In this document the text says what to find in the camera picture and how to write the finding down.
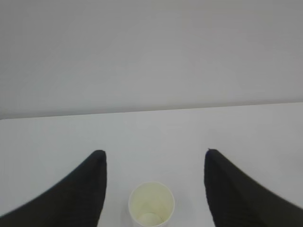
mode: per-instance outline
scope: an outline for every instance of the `cup rim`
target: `cup rim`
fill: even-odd
[[[132,190],[132,193],[130,194],[130,196],[129,196],[129,198],[128,198],[128,212],[129,212],[129,214],[131,215],[132,219],[133,219],[139,226],[147,227],[147,226],[142,225],[140,222],[137,221],[136,218],[134,218],[133,214],[131,213],[130,205],[131,205],[131,197],[132,197],[133,193],[134,193],[139,187],[141,187],[141,186],[144,185],[144,184],[148,184],[148,183],[157,183],[157,184],[159,184],[159,185],[165,187],[165,188],[170,192],[170,194],[171,194],[171,196],[172,196],[173,208],[172,208],[172,211],[171,211],[170,216],[166,219],[166,221],[164,221],[164,222],[162,222],[162,223],[160,223],[160,224],[158,224],[158,225],[156,225],[156,226],[152,226],[152,227],[161,227],[161,226],[164,226],[164,225],[170,220],[171,216],[173,215],[173,213],[174,213],[174,211],[175,211],[175,197],[174,197],[173,193],[171,192],[171,190],[168,188],[168,186],[166,186],[166,185],[163,184],[163,183],[160,183],[160,182],[157,182],[157,181],[148,181],[148,182],[141,183],[141,184],[139,184],[137,187],[135,187],[135,189]]]

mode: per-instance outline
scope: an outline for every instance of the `white table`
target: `white table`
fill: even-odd
[[[130,227],[127,199],[145,181],[176,198],[172,227],[213,227],[203,183],[208,148],[303,207],[303,103],[0,121],[0,214],[36,197],[90,152],[107,152],[99,226]]]

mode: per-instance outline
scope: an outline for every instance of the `gray wall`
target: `gray wall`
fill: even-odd
[[[1,0],[0,117],[303,101],[302,0]]]

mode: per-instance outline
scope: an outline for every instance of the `table surface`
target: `table surface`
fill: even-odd
[[[0,121],[0,214],[38,196],[92,151],[107,152],[99,226],[130,227],[128,196],[146,181],[176,199],[172,227],[213,227],[204,155],[216,148],[303,207],[303,103],[107,113]]]

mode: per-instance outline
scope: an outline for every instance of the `paper cup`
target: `paper cup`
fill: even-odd
[[[128,209],[134,227],[165,227],[174,212],[175,200],[165,185],[147,182],[133,190]]]

